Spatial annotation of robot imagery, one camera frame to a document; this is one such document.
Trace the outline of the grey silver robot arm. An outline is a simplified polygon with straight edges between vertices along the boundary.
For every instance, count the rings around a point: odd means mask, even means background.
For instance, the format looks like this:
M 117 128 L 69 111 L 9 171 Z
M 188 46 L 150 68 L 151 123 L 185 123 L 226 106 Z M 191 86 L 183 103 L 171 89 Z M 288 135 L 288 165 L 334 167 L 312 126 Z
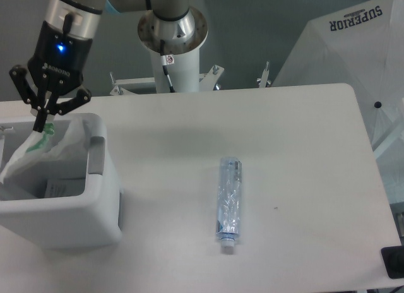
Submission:
M 151 22 L 144 31 L 163 56 L 194 47 L 189 0 L 50 0 L 33 56 L 9 71 L 22 101 L 36 112 L 34 131 L 43 132 L 49 116 L 65 115 L 90 101 L 83 68 L 105 9 L 145 10 Z

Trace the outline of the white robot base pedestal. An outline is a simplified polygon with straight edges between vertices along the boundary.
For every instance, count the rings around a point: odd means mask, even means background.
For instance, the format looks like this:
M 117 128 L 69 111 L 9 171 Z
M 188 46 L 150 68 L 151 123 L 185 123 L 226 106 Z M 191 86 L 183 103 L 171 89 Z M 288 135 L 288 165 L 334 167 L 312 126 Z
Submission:
M 138 37 L 150 53 L 157 93 L 199 91 L 199 50 L 207 35 L 206 18 L 194 7 L 176 21 L 153 11 L 141 17 Z

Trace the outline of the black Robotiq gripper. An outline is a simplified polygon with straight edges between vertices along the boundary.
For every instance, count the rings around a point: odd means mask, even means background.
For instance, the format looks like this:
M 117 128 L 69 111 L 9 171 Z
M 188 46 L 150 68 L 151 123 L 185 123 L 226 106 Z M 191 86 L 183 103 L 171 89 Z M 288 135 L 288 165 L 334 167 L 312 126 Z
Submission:
M 76 97 L 57 103 L 59 94 L 67 95 L 82 85 L 83 68 L 92 43 L 92 39 L 63 35 L 62 31 L 43 21 L 35 52 L 27 63 L 28 69 L 20 65 L 10 69 L 9 75 L 22 101 L 37 112 L 34 131 L 43 132 L 48 115 L 63 116 L 91 101 L 91 92 L 79 88 Z M 28 84 L 28 70 L 37 85 L 37 93 Z M 57 88 L 59 94 L 47 94 Z

